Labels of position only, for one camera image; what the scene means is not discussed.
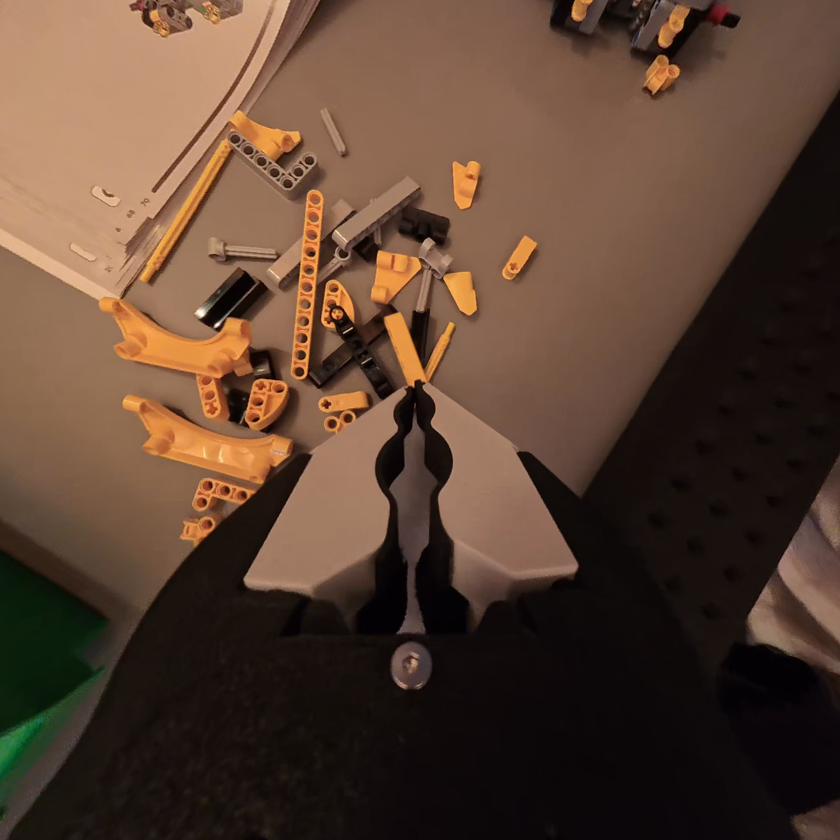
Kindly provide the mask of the pile of yellow toy panels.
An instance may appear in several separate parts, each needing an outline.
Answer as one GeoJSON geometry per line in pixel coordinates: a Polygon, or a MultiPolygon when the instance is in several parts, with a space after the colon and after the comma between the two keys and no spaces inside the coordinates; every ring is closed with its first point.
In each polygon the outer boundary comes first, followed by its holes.
{"type": "MultiPolygon", "coordinates": [[[[303,154],[315,155],[302,147],[298,131],[267,127],[241,111],[228,125],[228,132],[242,133],[284,166],[303,154]]],[[[163,266],[228,159],[240,161],[228,144],[228,132],[141,271],[142,280],[151,280],[163,266]]],[[[344,200],[327,207],[317,188],[319,178],[318,174],[304,196],[290,201],[302,232],[271,261],[267,279],[275,285],[266,284],[265,296],[242,318],[229,318],[219,332],[208,327],[208,337],[191,339],[161,326],[126,299],[99,302],[121,332],[114,345],[120,359],[188,375],[196,383],[203,413],[198,421],[156,397],[122,399],[122,408],[143,424],[146,454],[202,472],[192,514],[183,520],[180,534],[192,548],[218,528],[228,508],[244,504],[281,465],[303,452],[302,445],[284,433],[291,431],[291,416],[306,397],[316,396],[320,409],[330,408],[324,427],[335,433],[347,426],[346,415],[354,421],[359,411],[367,410],[372,397],[383,401],[393,393],[368,338],[385,336],[395,345],[403,370],[430,381],[455,325],[449,324],[437,340],[431,361],[418,358],[413,325],[392,304],[410,280],[420,273],[439,277],[463,314],[476,313],[471,274],[432,268],[426,256],[435,242],[426,238],[422,258],[377,252],[375,277],[385,280],[377,280],[372,288],[378,309],[367,323],[357,323],[352,297],[338,274],[351,262],[359,242],[372,238],[373,231],[393,217],[414,210],[422,189],[405,176],[357,211],[344,200]]]]}

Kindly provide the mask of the grey toy axle pin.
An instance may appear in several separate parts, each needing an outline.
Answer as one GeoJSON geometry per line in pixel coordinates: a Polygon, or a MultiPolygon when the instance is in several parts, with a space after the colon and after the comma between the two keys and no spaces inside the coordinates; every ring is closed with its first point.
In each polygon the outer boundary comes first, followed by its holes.
{"type": "Polygon", "coordinates": [[[273,248],[231,245],[216,237],[208,239],[207,255],[218,263],[231,260],[275,261],[279,258],[279,253],[273,248]]]}

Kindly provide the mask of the green plastic bin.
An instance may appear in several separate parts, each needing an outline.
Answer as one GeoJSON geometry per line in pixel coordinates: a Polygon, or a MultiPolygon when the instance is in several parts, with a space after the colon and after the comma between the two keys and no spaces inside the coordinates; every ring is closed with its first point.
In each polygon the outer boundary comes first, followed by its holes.
{"type": "Polygon", "coordinates": [[[56,727],[102,671],[83,657],[108,620],[1,554],[2,783],[56,727]]]}

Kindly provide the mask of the dark toy panel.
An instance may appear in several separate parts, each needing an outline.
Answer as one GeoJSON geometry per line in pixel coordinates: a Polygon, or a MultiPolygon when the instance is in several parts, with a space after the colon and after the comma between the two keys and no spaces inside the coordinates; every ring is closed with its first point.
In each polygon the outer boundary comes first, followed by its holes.
{"type": "Polygon", "coordinates": [[[219,332],[228,319],[241,319],[268,291],[266,284],[236,268],[194,311],[194,318],[219,332]]]}

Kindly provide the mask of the black blurred object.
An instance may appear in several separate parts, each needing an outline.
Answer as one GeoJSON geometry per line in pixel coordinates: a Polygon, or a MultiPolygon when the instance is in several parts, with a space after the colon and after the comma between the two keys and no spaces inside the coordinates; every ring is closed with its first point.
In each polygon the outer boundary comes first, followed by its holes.
{"type": "Polygon", "coordinates": [[[584,498],[710,677],[838,458],[835,98],[584,498]]]}

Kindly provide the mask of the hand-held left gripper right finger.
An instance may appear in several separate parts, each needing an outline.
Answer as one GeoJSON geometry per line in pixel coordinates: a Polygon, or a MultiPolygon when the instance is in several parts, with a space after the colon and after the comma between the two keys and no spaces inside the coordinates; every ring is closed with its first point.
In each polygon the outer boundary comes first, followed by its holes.
{"type": "Polygon", "coordinates": [[[511,441],[417,384],[423,461],[434,478],[417,562],[425,622],[479,622],[496,602],[572,580],[577,559],[511,441]]]}

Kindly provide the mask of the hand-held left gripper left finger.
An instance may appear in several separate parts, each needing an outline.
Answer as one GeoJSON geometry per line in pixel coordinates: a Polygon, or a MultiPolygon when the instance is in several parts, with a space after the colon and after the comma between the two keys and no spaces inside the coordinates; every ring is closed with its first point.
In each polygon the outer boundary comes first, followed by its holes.
{"type": "Polygon", "coordinates": [[[407,564],[392,485],[414,408],[403,387],[312,452],[245,575],[250,590],[330,602],[357,632],[400,630],[407,564]]]}

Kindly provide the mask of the grey desk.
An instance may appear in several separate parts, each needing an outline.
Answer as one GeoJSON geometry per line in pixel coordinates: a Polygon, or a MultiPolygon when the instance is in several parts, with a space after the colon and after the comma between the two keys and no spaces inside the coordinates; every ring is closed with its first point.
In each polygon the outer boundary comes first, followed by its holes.
{"type": "Polygon", "coordinates": [[[579,564],[572,580],[357,632],[245,575],[312,452],[189,554],[185,468],[142,455],[127,395],[183,374],[120,361],[99,302],[2,258],[2,520],[98,565],[143,615],[83,732],[10,838],[797,838],[732,736],[664,591],[585,492],[838,92],[838,2],[750,2],[687,79],[575,44],[543,2],[328,3],[273,119],[323,103],[350,162],[318,188],[359,211],[405,175],[439,213],[445,165],[484,168],[453,223],[477,320],[432,386],[517,446],[579,564]]]}

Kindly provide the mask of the partly built yellow toy car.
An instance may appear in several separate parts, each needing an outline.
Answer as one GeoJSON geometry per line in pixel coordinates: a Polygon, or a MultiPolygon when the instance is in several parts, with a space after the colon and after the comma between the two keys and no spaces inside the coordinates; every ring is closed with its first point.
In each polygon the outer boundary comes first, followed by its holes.
{"type": "Polygon", "coordinates": [[[741,17],[713,1],[556,1],[549,24],[591,36],[607,19],[626,25],[637,53],[673,59],[699,28],[735,29],[741,17]]]}

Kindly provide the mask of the yellow toy connector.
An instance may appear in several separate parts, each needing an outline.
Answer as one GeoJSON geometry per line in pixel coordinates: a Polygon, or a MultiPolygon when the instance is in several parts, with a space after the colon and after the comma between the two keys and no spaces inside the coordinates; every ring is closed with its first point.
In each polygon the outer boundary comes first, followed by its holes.
{"type": "Polygon", "coordinates": [[[657,56],[646,71],[643,89],[654,97],[670,88],[680,75],[680,67],[665,55],[657,56]]]}

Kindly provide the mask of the short grey toy beam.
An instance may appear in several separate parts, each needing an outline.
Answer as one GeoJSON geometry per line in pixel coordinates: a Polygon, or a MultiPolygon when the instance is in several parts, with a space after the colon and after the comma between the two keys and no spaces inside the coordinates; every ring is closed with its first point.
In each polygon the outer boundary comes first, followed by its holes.
{"type": "Polygon", "coordinates": [[[228,132],[227,141],[250,172],[272,186],[287,200],[296,200],[304,196],[307,190],[312,188],[312,183],[319,173],[319,161],[314,154],[303,154],[288,166],[284,166],[272,160],[235,129],[228,132]]]}

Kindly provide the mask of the open instruction booklet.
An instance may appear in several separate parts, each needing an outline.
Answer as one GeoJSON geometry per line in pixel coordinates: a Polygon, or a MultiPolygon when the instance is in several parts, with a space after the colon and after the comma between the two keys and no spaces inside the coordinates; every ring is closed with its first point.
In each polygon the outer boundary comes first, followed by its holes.
{"type": "Polygon", "coordinates": [[[318,1],[2,1],[2,246],[119,297],[318,1]]]}

